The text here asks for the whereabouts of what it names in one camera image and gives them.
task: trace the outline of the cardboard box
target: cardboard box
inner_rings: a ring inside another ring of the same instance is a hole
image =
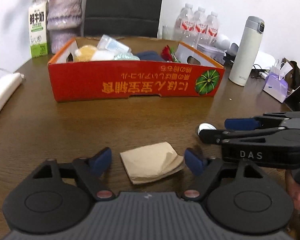
[[[48,63],[50,82],[57,102],[101,98],[128,98],[131,95],[161,97],[214,96],[224,67],[196,49],[176,41],[128,37],[118,40],[132,53],[154,50],[161,54],[169,45],[182,63],[156,61],[71,62],[83,45],[98,44],[96,38],[70,40]]]
[[[33,0],[28,18],[32,58],[48,54],[47,15],[48,0]]]

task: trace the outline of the chair backrest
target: chair backrest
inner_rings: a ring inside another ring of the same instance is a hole
[[[162,0],[87,0],[85,36],[157,37]]]

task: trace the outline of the red cardboard box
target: red cardboard box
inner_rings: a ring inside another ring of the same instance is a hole
[[[69,55],[83,45],[98,44],[96,38],[70,40],[48,63],[50,82],[57,102],[131,95],[161,97],[214,96],[224,67],[196,49],[176,41],[153,38],[120,38],[132,53],[154,50],[161,54],[169,45],[178,48],[182,63],[156,61],[69,62]]]

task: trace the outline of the blue gripper pad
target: blue gripper pad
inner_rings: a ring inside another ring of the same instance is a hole
[[[260,123],[254,118],[226,119],[225,128],[227,130],[251,131],[260,127]]]
[[[93,173],[100,177],[102,173],[111,165],[112,152],[109,147],[101,150],[95,156],[89,159],[89,166]]]
[[[189,148],[185,151],[185,162],[195,176],[201,175],[208,165],[207,159],[201,160]]]

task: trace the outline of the pumpkin illustration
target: pumpkin illustration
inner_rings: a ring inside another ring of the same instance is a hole
[[[212,92],[218,84],[220,74],[216,70],[207,70],[197,78],[195,82],[195,91],[199,95]]]

